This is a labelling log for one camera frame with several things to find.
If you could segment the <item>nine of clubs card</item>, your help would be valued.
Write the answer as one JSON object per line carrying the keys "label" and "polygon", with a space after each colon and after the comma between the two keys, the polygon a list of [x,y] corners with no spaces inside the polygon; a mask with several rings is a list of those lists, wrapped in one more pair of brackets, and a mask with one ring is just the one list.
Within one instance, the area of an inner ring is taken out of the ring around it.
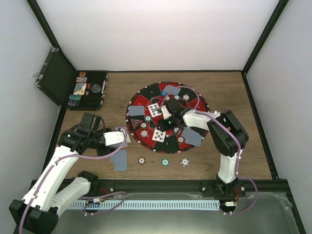
{"label": "nine of clubs card", "polygon": [[151,117],[157,117],[162,115],[162,111],[160,110],[158,103],[152,103],[148,105],[148,110],[150,112]]}

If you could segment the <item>blue cards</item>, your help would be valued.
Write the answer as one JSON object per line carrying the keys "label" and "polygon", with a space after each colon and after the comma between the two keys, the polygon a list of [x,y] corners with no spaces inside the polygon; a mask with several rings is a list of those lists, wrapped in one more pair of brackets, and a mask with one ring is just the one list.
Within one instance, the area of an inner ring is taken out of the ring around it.
{"label": "blue cards", "polygon": [[188,127],[183,129],[181,137],[184,138],[185,143],[196,147],[200,147],[203,140],[202,135]]}

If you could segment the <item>seven of clubs card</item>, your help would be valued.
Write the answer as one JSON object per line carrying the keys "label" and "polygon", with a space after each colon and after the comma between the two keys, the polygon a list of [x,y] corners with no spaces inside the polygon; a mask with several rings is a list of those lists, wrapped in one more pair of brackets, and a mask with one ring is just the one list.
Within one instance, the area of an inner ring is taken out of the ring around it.
{"label": "seven of clubs card", "polygon": [[166,137],[166,132],[162,132],[162,131],[158,130],[157,128],[155,128],[153,136],[152,136],[153,141],[163,143],[165,137]]}

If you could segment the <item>brown 100 chips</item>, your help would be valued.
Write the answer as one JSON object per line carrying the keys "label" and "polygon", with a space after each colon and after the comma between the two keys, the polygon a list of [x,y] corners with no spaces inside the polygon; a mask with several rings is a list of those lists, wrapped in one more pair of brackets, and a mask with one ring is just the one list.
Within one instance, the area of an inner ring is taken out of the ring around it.
{"label": "brown 100 chips", "polygon": [[141,124],[141,128],[143,128],[143,129],[147,128],[147,124],[146,124],[145,122],[143,122],[143,123]]}

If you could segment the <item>blue 10 chips seat two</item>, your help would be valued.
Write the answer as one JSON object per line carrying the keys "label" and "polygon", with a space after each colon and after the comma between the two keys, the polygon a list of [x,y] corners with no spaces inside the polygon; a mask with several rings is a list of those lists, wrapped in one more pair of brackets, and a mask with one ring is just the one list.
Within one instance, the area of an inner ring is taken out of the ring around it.
{"label": "blue 10 chips seat two", "polygon": [[142,137],[148,137],[149,133],[148,133],[147,130],[142,130],[142,131],[140,132],[140,135],[141,135]]}

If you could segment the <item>triangular all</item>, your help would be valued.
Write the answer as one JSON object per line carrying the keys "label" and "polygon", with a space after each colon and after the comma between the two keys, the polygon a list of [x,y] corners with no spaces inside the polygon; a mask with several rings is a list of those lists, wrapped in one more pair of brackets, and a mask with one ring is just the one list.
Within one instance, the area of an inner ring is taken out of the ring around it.
{"label": "triangular all", "polygon": [[142,122],[143,122],[142,120],[131,119],[131,124],[132,124],[132,127],[133,127],[134,130],[137,129],[137,128],[140,128]]}

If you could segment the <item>teal chip stack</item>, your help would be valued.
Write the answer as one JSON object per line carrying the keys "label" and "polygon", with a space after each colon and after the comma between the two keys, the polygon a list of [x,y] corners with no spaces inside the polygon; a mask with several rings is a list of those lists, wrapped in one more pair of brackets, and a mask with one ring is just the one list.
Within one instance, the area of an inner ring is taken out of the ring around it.
{"label": "teal chip stack", "polygon": [[169,161],[168,159],[164,158],[164,159],[161,161],[161,164],[162,164],[162,166],[169,166],[170,161]]}

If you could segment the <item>purple chip stack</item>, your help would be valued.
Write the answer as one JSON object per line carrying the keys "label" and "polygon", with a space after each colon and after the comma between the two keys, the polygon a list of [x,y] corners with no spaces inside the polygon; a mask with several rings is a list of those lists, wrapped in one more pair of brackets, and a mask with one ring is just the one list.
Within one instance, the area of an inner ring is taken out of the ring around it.
{"label": "purple chip stack", "polygon": [[187,167],[189,165],[190,161],[187,159],[187,158],[183,158],[181,161],[180,161],[180,164],[182,167]]}

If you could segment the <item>brown 100 chip stack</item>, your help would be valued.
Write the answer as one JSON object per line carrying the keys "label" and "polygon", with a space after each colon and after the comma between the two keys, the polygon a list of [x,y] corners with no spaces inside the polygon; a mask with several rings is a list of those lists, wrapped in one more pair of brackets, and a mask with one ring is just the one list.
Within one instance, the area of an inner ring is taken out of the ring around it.
{"label": "brown 100 chip stack", "polygon": [[145,163],[145,158],[140,157],[140,158],[138,159],[138,163],[139,163],[139,164],[144,164],[144,163]]}

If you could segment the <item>dealt blue backed card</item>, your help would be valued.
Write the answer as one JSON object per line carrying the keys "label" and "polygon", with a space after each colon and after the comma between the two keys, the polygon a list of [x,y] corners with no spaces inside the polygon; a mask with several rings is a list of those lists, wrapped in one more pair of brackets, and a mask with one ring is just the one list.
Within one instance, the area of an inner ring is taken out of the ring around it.
{"label": "dealt blue backed card", "polygon": [[120,155],[112,155],[110,156],[110,162],[111,163],[120,163],[123,160],[123,156]]}

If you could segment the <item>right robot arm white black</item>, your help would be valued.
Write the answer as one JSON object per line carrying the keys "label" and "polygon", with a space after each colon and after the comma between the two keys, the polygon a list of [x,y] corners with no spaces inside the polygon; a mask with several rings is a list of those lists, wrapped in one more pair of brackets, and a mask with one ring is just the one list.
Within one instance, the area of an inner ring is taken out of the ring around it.
{"label": "right robot arm white black", "polygon": [[204,112],[195,108],[184,109],[176,99],[161,103],[162,112],[157,128],[161,131],[178,126],[195,127],[210,132],[220,153],[220,168],[216,176],[216,190],[221,196],[234,191],[238,181],[241,154],[249,140],[248,133],[232,111]]}

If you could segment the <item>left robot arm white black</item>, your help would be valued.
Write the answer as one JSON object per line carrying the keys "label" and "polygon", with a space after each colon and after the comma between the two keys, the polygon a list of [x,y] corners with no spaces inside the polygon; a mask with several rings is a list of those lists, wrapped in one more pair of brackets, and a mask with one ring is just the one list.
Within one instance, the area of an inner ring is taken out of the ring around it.
{"label": "left robot arm white black", "polygon": [[50,234],[60,216],[76,200],[87,199],[98,203],[109,197],[99,193],[98,176],[82,171],[61,191],[65,176],[78,159],[100,160],[113,156],[129,141],[123,126],[112,130],[99,128],[104,119],[84,113],[79,124],[63,132],[54,154],[39,179],[22,198],[13,200],[9,211],[16,223],[15,233],[28,230],[34,234]]}

